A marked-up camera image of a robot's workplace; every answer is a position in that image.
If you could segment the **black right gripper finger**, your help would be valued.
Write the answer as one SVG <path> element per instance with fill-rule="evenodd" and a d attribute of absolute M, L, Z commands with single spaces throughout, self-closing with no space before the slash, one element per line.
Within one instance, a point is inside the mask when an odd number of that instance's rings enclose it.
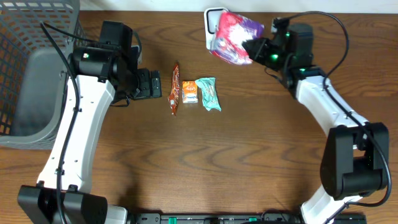
<path fill-rule="evenodd" d="M 257 52 L 262 50 L 262 48 L 266 45 L 266 42 L 266 38 L 253 39 L 243 42 L 242 46 L 247 52 Z"/>
<path fill-rule="evenodd" d="M 256 63 L 259 63 L 259 47 L 248 47 L 246 46 L 245 51 L 248 53 L 249 58 Z"/>

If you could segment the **orange red snack sachet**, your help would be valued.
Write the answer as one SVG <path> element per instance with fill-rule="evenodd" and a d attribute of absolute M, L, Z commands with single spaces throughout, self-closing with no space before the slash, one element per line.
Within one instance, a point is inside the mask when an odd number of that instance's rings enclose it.
<path fill-rule="evenodd" d="M 176 115 L 178 103 L 179 103 L 179 92 L 180 92 L 180 67 L 178 62 L 175 63 L 172 72 L 172 88 L 168 97 L 169 105 L 172 110 L 172 115 Z"/>

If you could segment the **white barcode scanner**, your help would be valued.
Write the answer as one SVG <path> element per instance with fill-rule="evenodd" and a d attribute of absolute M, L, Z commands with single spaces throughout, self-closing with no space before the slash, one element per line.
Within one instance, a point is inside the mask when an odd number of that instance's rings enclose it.
<path fill-rule="evenodd" d="M 205 37 L 206 37 L 206 48 L 211 50 L 212 41 L 216 34 L 216 28 L 218 27 L 220 16 L 223 12 L 227 12 L 228 9 L 225 7 L 210 7 L 203 13 L 205 23 Z"/>

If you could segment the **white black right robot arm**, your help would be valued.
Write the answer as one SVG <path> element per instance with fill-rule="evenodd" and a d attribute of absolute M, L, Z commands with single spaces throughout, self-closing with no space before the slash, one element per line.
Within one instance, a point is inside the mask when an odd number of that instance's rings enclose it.
<path fill-rule="evenodd" d="M 389 131 L 357 114 L 332 87 L 330 74 L 313 64 L 313 28 L 272 21 L 273 38 L 243 43 L 253 61 L 280 72 L 277 80 L 311 112 L 327 136 L 321 186 L 300 207 L 302 223 L 333 223 L 351 205 L 378 207 L 391 195 Z"/>

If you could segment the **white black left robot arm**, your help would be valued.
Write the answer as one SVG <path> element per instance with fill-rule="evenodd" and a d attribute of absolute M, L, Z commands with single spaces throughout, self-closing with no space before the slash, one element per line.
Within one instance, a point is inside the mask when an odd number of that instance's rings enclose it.
<path fill-rule="evenodd" d="M 160 73 L 139 68 L 138 35 L 121 22 L 104 21 L 98 40 L 69 56 L 67 97 L 55 144 L 34 186 L 23 185 L 17 201 L 33 223 L 129 223 L 126 208 L 93 195 L 92 170 L 107 110 L 121 100 L 162 95 Z"/>

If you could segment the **grey plastic mesh basket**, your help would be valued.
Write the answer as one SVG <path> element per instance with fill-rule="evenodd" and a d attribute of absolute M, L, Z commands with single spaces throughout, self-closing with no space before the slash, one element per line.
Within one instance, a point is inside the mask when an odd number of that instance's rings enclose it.
<path fill-rule="evenodd" d="M 83 45 L 79 0 L 1 0 L 1 145 L 51 149 L 67 94 L 64 56 Z"/>

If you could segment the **small orange carton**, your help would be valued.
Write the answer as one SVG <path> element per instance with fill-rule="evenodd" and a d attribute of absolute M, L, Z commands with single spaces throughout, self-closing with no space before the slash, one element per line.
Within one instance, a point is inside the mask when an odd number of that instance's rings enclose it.
<path fill-rule="evenodd" d="M 182 82 L 183 103 L 198 103 L 198 87 L 195 81 Z"/>

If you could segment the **red purple snack packet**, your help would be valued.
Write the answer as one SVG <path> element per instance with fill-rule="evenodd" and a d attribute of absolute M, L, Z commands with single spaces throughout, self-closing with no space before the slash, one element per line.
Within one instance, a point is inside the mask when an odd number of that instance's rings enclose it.
<path fill-rule="evenodd" d="M 239 14 L 223 11 L 218 20 L 210 53 L 233 65 L 249 65 L 252 60 L 243 43 L 262 36 L 264 25 Z"/>

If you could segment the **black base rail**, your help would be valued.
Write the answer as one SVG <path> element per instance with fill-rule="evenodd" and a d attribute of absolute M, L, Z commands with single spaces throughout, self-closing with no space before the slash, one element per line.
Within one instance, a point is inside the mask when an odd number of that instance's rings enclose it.
<path fill-rule="evenodd" d="M 127 224 L 304 224 L 300 215 L 271 212 L 262 215 L 162 215 L 141 213 L 127 216 Z"/>

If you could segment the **teal snack wrapper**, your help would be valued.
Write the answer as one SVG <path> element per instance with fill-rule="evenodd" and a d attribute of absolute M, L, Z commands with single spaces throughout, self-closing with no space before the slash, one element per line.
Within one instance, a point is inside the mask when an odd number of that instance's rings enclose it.
<path fill-rule="evenodd" d="M 221 111 L 221 106 L 218 101 L 215 83 L 216 78 L 199 78 L 195 81 L 197 86 L 202 92 L 202 103 L 207 111 L 218 110 Z"/>

